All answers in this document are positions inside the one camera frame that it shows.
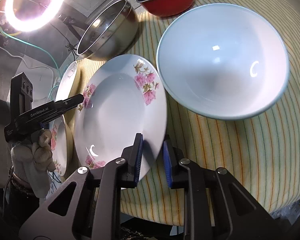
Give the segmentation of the left gloved hand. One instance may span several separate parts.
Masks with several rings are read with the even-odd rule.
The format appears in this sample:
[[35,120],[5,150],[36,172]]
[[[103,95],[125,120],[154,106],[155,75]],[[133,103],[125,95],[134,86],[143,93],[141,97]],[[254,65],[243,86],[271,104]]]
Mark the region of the left gloved hand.
[[51,131],[42,129],[33,144],[17,144],[11,149],[13,178],[21,186],[32,189],[39,199],[47,196],[51,183],[48,173],[56,169],[52,158],[51,139]]

